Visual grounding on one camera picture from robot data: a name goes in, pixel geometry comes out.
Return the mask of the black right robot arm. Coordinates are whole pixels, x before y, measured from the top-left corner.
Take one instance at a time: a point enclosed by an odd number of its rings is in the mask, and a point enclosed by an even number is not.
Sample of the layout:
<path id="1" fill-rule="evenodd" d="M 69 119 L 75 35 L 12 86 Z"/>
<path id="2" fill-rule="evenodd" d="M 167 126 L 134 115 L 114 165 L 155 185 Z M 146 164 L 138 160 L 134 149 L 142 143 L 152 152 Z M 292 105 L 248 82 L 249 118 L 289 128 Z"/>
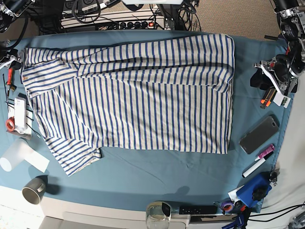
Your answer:
<path id="1" fill-rule="evenodd" d="M 0 1 L 0 32 L 4 33 L 10 25 L 15 22 L 26 9 L 35 3 L 35 0 L 1 0 Z M 24 25 L 18 39 L 14 44 L 9 45 L 9 41 L 0 42 L 0 69 L 7 67 L 19 70 L 22 66 L 22 60 L 15 47 L 22 40 L 28 26 L 28 16 L 25 17 Z"/>

